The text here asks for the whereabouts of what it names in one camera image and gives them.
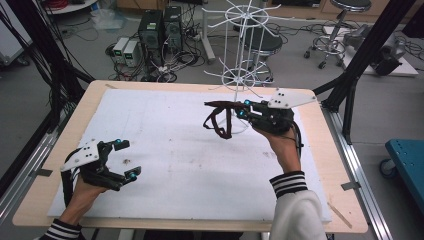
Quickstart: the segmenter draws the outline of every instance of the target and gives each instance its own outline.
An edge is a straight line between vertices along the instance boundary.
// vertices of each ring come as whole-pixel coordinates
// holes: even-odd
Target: human arm
[[[270,180],[277,197],[270,239],[326,239],[321,203],[315,192],[307,188],[294,129],[281,136],[255,130],[269,141],[284,172]]]
[[[40,240],[78,239],[81,226],[78,225],[82,217],[93,206],[97,197],[107,188],[97,187],[84,182],[78,177],[74,194],[62,215],[55,219],[48,231]]]

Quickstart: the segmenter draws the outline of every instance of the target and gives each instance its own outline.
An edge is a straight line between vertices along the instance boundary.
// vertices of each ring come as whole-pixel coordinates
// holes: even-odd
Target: white sleeve
[[[321,203],[315,192],[306,187],[305,174],[290,172],[270,182],[277,195],[270,240],[326,240]]]

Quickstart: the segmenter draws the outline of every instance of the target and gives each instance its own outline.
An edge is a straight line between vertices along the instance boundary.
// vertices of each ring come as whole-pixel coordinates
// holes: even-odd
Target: blue cart
[[[424,214],[424,140],[392,139],[386,143],[391,159],[380,163],[385,178],[398,173]]]

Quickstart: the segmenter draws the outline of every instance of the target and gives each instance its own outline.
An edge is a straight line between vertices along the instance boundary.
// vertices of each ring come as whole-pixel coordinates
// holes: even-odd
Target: human hand
[[[278,163],[283,168],[284,173],[301,171],[293,127],[283,135],[275,135],[260,129],[253,129],[268,140],[271,149],[275,152],[275,155],[277,155]]]
[[[93,206],[97,197],[106,190],[108,189],[85,183],[82,177],[78,176],[72,199],[59,220],[74,226],[78,225],[84,214]]]

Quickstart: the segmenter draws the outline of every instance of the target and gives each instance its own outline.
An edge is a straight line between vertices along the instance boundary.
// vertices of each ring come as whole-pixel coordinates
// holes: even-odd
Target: white paper
[[[238,96],[240,101],[270,99]],[[203,127],[213,110],[204,102],[217,100],[233,101],[234,94],[106,91],[79,146],[91,139],[129,140],[129,148],[110,153],[107,166],[118,174],[141,166],[142,173],[119,192],[101,194],[86,216],[271,221],[276,196],[269,179],[282,169],[268,141],[251,127],[229,140]],[[305,145],[302,167],[308,188],[321,200],[323,221],[331,221],[307,134],[294,112]],[[219,117],[224,119],[225,111]],[[235,129],[244,124],[233,119]],[[60,187],[48,215],[59,216],[63,210]]]

